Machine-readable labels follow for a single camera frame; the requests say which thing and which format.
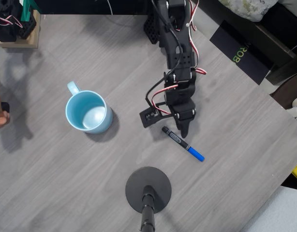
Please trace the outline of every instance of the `black pole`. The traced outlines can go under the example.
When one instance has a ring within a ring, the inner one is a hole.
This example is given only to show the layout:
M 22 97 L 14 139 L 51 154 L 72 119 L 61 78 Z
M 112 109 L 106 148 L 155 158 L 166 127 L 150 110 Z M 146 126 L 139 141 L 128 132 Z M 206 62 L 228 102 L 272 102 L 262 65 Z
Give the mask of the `black pole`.
M 143 189 L 141 232 L 154 232 L 154 189 L 147 185 Z

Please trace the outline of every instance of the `blue marker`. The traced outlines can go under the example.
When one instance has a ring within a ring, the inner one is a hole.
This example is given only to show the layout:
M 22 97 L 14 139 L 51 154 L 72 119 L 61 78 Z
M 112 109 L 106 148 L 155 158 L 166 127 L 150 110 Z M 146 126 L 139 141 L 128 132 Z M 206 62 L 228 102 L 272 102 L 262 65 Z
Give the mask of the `blue marker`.
M 176 134 L 174 134 L 168 127 L 162 128 L 163 132 L 165 132 L 171 139 L 176 141 L 178 144 L 180 144 L 185 150 L 187 150 L 189 153 L 191 153 L 193 156 L 195 156 L 198 160 L 203 162 L 205 158 L 198 153 L 195 149 L 193 149 L 191 146 L 189 146 L 186 142 L 184 142 L 180 137 L 178 137 Z

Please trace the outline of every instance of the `black round base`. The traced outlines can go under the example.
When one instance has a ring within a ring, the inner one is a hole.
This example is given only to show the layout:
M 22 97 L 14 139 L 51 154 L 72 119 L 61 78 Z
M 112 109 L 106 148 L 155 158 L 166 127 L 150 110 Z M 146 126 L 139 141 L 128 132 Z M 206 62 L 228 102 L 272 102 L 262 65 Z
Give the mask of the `black round base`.
M 157 168 L 145 167 L 136 170 L 126 184 L 126 198 L 130 206 L 142 213 L 142 197 L 145 186 L 155 190 L 154 213 L 163 210 L 171 198 L 171 184 L 165 173 Z

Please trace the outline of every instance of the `red and white wire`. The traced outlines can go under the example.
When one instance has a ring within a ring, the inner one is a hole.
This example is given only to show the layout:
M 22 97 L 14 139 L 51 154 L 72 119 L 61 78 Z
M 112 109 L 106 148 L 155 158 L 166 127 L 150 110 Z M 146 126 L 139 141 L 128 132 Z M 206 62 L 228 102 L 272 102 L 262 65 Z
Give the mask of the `red and white wire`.
M 13 15 L 9 15 L 6 19 L 9 19 L 11 17 L 13 17 L 15 19 L 15 21 L 16 21 L 15 24 L 16 25 L 18 25 L 20 28 L 23 28 L 23 25 L 20 23 L 20 21 L 18 21 L 18 19 L 15 18 Z
M 203 75 L 207 74 L 207 71 L 205 71 L 204 69 L 196 68 L 195 70 L 196 70 L 197 73 L 200 73 L 200 74 L 203 74 Z
M 188 28 L 188 33 L 189 33 L 189 41 L 191 42 L 191 45 L 193 47 L 193 50 L 195 51 L 195 53 L 197 55 L 197 62 L 196 62 L 196 65 L 194 66 L 194 68 L 196 68 L 198 66 L 198 63 L 199 63 L 199 53 L 198 53 L 198 50 L 197 50 L 195 44 L 193 43 L 192 35 L 191 35 L 191 29 L 190 28 Z
M 156 93 L 154 93 L 153 96 L 152 96 L 152 100 L 151 100 L 153 106 L 154 106 L 157 110 L 160 110 L 161 112 L 170 115 L 171 113 L 169 113 L 168 111 L 165 111 L 165 110 L 162 110 L 162 109 L 158 108 L 158 107 L 156 106 L 156 104 L 155 104 L 153 98 L 154 98 L 157 94 L 159 94 L 159 93 L 162 93 L 162 92 L 164 92 L 164 91 L 166 91 L 166 90 L 168 90 L 168 89 L 172 89 L 172 88 L 176 88 L 176 87 L 178 87 L 178 85 L 169 86 L 169 87 L 167 87 L 167 88 L 163 88 L 163 89 L 161 89 L 161 90 L 158 90 Z
M 23 28 L 23 25 L 13 15 L 8 16 L 6 19 L 0 17 L 0 20 L 3 21 L 3 22 L 5 22 L 4 24 L 0 24 L 0 26 L 13 25 L 13 23 L 10 20 L 8 20 L 11 17 L 13 17 L 16 20 L 16 22 L 15 22 L 16 25 L 18 25 L 19 27 Z
M 195 7 L 193 7 L 193 3 L 192 3 L 191 0 L 189 0 L 189 4 L 191 6 L 191 20 L 189 22 L 189 26 L 192 26 L 193 30 L 196 31 L 197 30 L 197 27 L 193 24 L 193 17 L 194 17 L 194 15 L 196 13 L 196 10 L 198 8 L 199 0 L 198 0 L 197 4 L 195 5 Z
M 7 19 L 4 19 L 4 18 L 1 18 L 0 17 L 0 20 L 5 22 L 5 24 L 0 24 L 0 26 L 7 26 L 7 25 L 13 25 L 13 23 Z

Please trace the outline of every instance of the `red wire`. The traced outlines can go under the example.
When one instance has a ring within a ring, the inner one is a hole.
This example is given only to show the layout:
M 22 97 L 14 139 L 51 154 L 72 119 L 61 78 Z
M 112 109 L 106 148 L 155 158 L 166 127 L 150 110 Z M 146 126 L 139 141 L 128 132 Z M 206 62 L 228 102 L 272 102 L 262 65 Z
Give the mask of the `red wire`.
M 200 73 L 200 74 L 203 74 L 203 75 L 207 74 L 207 71 L 205 71 L 204 69 L 197 68 L 195 70 L 196 70 L 197 73 Z
M 155 97 L 155 95 L 157 95 L 157 94 L 159 94 L 159 93 L 161 93 L 161 92 L 164 92 L 164 91 L 166 91 L 166 90 L 168 90 L 168 89 L 172 89 L 172 88 L 176 88 L 176 87 L 178 87 L 178 85 L 169 86 L 169 87 L 167 87 L 167 88 L 163 88 L 163 89 L 161 89 L 161 90 L 158 90 L 156 93 L 154 93 L 153 96 L 152 96 L 152 104 L 153 104 L 153 106 L 154 106 L 157 110 L 160 110 L 161 112 L 170 115 L 171 113 L 169 113 L 169 112 L 167 112 L 167 111 L 165 111 L 165 110 L 162 110 L 162 109 L 158 108 L 158 107 L 156 106 L 156 104 L 155 104 L 153 98 Z
M 18 21 L 17 18 L 15 18 L 13 15 L 9 15 L 6 19 L 4 18 L 1 18 L 0 17 L 0 20 L 6 22 L 6 24 L 0 24 L 1 26 L 7 26 L 7 25 L 13 25 L 13 23 L 11 21 L 9 21 L 8 19 L 13 17 L 15 19 L 15 24 L 18 25 L 19 27 L 23 28 L 23 25 Z
M 196 53 L 196 55 L 197 55 L 197 64 L 198 64 L 198 62 L 199 62 L 199 54 L 198 54 L 197 48 L 196 48 L 195 45 L 193 44 L 191 38 L 190 38 L 190 43 L 191 43 L 191 45 L 192 45 L 192 47 L 193 47 L 193 50 L 195 51 L 195 53 Z
M 190 3 L 190 6 L 191 6 L 191 19 L 192 19 L 192 16 L 193 16 L 193 14 L 194 14 L 194 12 L 195 12 L 195 10 L 197 8 L 197 5 L 193 8 L 193 4 L 192 4 L 191 0 L 189 0 L 189 3 Z M 197 30 L 197 28 L 193 25 L 193 22 L 191 22 L 191 26 L 192 26 L 194 31 Z

